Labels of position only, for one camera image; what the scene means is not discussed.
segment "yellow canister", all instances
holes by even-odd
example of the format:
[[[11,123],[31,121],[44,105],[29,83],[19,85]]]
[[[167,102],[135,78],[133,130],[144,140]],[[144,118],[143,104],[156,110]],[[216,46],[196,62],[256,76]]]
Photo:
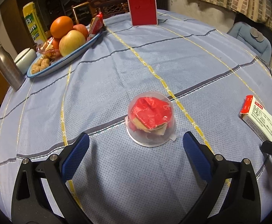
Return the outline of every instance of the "yellow canister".
[[[27,3],[23,7],[23,15],[33,41],[37,44],[37,46],[42,46],[47,39],[37,16],[37,10],[35,9],[34,2]]]

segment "oval plate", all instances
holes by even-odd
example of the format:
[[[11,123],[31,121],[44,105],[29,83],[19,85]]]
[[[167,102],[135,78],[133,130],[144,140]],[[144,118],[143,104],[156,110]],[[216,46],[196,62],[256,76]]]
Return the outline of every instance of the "oval plate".
[[[103,30],[101,30],[100,32],[98,32],[95,35],[95,37],[93,37],[89,42],[85,43],[84,45],[82,45],[78,49],[74,50],[72,53],[70,53],[66,57],[62,57],[62,58],[58,59],[57,61],[55,61],[54,63],[52,63],[46,69],[44,69],[42,71],[39,71],[39,72],[37,72],[35,74],[32,74],[31,73],[31,67],[32,67],[32,65],[42,56],[41,54],[38,53],[37,58],[33,61],[33,63],[28,68],[27,77],[29,77],[29,78],[38,77],[38,76],[42,77],[42,76],[46,76],[46,75],[52,73],[53,71],[58,70],[59,68],[61,68],[64,65],[68,64],[69,62],[71,62],[73,59],[77,58],[82,53],[86,52],[87,49],[90,46],[92,46],[94,44],[94,42],[96,42],[96,40],[102,35],[102,33],[103,33]]]

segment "table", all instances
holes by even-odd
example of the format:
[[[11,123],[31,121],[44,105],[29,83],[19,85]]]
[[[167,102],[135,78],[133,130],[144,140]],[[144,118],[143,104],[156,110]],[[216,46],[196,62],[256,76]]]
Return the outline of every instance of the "table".
[[[0,208],[7,216],[22,159],[59,154],[83,131],[90,148],[67,186],[94,223],[179,223],[206,185],[182,146],[189,130],[227,160],[251,160],[262,219],[270,212],[272,159],[239,112],[252,94],[272,114],[271,75],[242,42],[209,25],[164,10],[158,22],[132,27],[129,14],[106,19],[108,30],[84,55],[7,92],[0,109]],[[129,102],[147,91],[174,94],[174,142],[147,148],[128,136]],[[226,193],[227,185],[213,214]]]

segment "metal screw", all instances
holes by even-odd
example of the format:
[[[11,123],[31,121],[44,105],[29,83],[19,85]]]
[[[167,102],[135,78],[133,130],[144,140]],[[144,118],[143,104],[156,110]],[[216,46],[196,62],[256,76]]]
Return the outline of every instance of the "metal screw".
[[[29,158],[24,158],[22,161],[23,164],[27,164],[28,162],[29,162]]]
[[[222,155],[220,155],[220,154],[216,155],[215,158],[216,158],[216,160],[218,160],[218,161],[222,161],[222,160],[223,160],[223,157],[222,157]]]
[[[53,154],[49,158],[50,158],[51,161],[55,161],[57,159],[57,155]]]
[[[244,163],[248,165],[248,164],[250,164],[250,160],[248,158],[245,158]]]

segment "snack bag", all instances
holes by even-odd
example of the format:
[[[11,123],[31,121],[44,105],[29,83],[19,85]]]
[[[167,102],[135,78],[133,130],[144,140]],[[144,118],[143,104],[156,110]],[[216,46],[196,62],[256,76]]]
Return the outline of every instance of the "snack bag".
[[[42,47],[37,47],[37,51],[40,52],[42,55],[45,55],[46,58],[49,58],[50,60],[55,60],[56,58],[60,57],[61,54],[59,52],[59,49],[54,49],[53,47],[53,37],[48,39]]]
[[[103,25],[104,25],[103,14],[99,12],[99,14],[95,16],[90,23],[86,43],[90,41],[99,32],[99,30],[103,27]]]

